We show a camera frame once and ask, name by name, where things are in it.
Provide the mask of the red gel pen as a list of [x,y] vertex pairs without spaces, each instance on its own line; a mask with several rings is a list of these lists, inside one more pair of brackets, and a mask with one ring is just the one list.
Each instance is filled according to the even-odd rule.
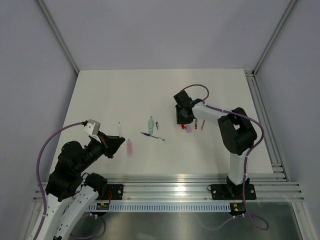
[[197,130],[198,129],[198,119],[196,118],[194,121],[194,129]]

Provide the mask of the clear red-tipped pen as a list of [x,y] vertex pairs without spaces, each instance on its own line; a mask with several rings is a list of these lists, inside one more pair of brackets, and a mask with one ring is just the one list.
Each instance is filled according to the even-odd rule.
[[123,137],[123,135],[122,135],[122,127],[121,127],[121,123],[120,122],[118,122],[118,135],[119,135],[120,138]]

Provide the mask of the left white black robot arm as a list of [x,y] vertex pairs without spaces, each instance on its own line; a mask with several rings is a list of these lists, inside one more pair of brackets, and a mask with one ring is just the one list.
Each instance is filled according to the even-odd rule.
[[98,132],[86,146],[67,142],[61,149],[54,171],[42,191],[43,213],[29,236],[31,240],[66,240],[73,228],[95,200],[121,200],[122,184],[108,184],[97,173],[83,177],[83,172],[100,157],[113,158],[125,142],[121,136]]

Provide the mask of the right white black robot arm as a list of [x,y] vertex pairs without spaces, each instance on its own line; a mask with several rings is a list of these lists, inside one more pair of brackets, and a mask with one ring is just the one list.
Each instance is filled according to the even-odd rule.
[[257,139],[256,130],[246,112],[241,107],[226,111],[208,106],[199,98],[193,100],[184,90],[173,98],[178,125],[186,126],[195,119],[201,119],[218,126],[230,155],[226,190],[230,197],[239,198],[245,192],[248,153]]

